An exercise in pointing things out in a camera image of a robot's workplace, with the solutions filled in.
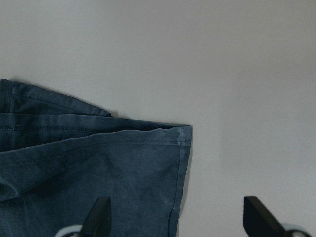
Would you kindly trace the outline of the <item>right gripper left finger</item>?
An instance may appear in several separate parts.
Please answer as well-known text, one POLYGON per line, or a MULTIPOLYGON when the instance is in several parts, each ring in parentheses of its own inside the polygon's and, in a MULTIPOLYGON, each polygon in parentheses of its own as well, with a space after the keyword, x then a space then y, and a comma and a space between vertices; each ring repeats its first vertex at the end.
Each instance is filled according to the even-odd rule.
POLYGON ((109 197, 99 197, 89 212, 80 237, 109 237, 111 232, 111 202, 109 197))

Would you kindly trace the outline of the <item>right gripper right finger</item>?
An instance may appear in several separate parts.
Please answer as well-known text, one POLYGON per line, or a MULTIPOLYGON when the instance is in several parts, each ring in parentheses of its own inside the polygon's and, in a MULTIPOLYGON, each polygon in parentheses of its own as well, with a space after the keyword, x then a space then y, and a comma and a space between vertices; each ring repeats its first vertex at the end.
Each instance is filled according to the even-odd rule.
POLYGON ((285 228, 256 196, 245 196, 243 227, 249 237, 282 237, 285 228))

